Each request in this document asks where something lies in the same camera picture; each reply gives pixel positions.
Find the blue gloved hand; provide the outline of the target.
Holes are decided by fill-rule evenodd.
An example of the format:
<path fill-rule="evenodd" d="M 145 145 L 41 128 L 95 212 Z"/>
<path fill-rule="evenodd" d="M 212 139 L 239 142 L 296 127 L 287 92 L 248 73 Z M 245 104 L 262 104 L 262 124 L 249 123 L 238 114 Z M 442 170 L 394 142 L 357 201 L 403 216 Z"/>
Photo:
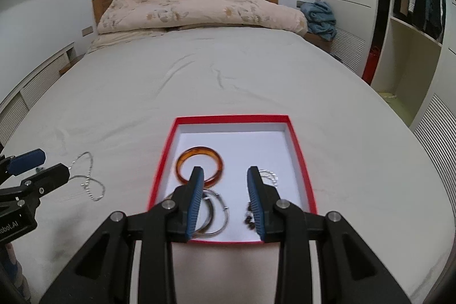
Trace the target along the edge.
<path fill-rule="evenodd" d="M 31 303 L 29 283 L 23 274 L 23 267 L 17 260 L 12 243 L 1 247 L 1 271 L 5 273 L 8 283 L 21 295 L 25 303 Z"/>

